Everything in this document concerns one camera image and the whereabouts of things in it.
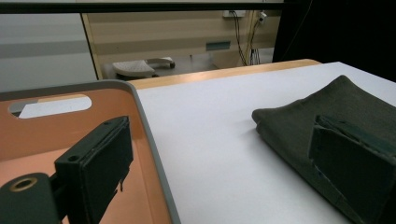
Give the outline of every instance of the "white table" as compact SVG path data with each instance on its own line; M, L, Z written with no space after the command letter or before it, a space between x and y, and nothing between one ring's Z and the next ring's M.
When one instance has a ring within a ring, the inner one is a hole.
M342 63L138 90L181 222L349 223L265 145L251 118L340 75L396 105L396 83Z

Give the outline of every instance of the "tray handle cutout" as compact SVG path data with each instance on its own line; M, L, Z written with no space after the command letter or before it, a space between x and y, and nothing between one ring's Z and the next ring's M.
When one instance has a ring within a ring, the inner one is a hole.
M87 110L91 106L90 97L84 94L74 94L17 102L12 104L8 111L20 119L32 119Z

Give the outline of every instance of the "wooden table edge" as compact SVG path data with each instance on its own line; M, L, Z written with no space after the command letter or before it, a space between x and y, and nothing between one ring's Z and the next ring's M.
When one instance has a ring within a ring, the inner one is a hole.
M304 67L310 65L320 64L319 62L311 59L301 59L295 61L287 61L281 63L266 63L259 65L251 65L244 67L235 67L235 68L227 68L227 69L218 69L212 71L205 72L197 72L197 73L188 73L182 75L174 75L168 77L154 77L154 78L146 78L146 79L138 79L129 81L132 85L136 87L137 90L143 90L147 88L161 87L161 86L169 86L176 85L181 83L188 83L194 81L202 81L209 80L212 78L219 77L233 77L233 76L242 76L260 72L271 72L276 70Z

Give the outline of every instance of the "orange tray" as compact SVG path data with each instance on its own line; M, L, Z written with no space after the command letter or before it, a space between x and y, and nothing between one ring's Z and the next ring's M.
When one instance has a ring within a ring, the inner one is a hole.
M73 95L91 99L88 109L20 119L13 104L48 101ZM179 223L142 105L134 87L123 81L101 80L36 90L0 92L0 186L20 175L53 175L54 161L105 120L129 116L134 161L101 223Z

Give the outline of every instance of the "white wall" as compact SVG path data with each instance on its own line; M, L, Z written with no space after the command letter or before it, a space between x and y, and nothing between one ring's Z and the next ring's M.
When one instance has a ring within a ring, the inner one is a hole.
M94 80L78 14L0 15L0 91Z

